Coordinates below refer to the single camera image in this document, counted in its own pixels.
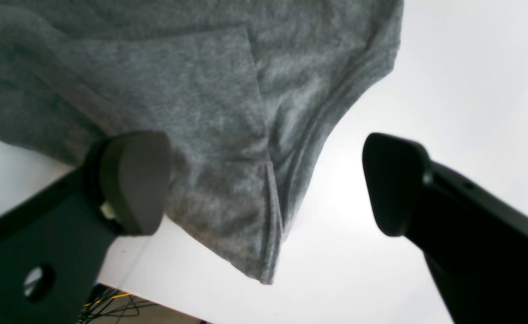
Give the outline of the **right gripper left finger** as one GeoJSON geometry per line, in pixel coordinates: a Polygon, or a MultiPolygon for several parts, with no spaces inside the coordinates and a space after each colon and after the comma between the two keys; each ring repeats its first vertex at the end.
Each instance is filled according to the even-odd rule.
{"type": "Polygon", "coordinates": [[[117,237],[159,229],[170,178],[167,135],[132,132],[1,215],[0,324],[74,323],[117,237]]]}

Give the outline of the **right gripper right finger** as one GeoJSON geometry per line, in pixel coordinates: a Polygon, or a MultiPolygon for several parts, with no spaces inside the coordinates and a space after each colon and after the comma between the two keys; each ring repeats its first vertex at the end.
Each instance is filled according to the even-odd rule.
{"type": "Polygon", "coordinates": [[[424,254],[455,324],[528,324],[528,217],[418,142],[371,133],[362,152],[379,229],[424,254]]]}

